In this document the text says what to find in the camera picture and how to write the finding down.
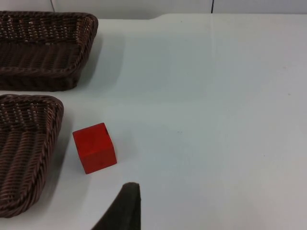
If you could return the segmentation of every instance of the red cube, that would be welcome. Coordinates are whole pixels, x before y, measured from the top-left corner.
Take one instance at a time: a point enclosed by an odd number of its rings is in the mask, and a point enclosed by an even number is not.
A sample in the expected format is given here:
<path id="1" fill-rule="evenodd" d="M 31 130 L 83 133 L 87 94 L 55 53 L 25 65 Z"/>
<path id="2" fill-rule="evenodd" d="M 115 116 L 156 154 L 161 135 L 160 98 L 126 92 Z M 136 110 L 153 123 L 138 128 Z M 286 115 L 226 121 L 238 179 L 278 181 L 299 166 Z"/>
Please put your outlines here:
<path id="1" fill-rule="evenodd" d="M 114 147 L 104 123 L 72 133 L 86 174 L 117 163 Z"/>

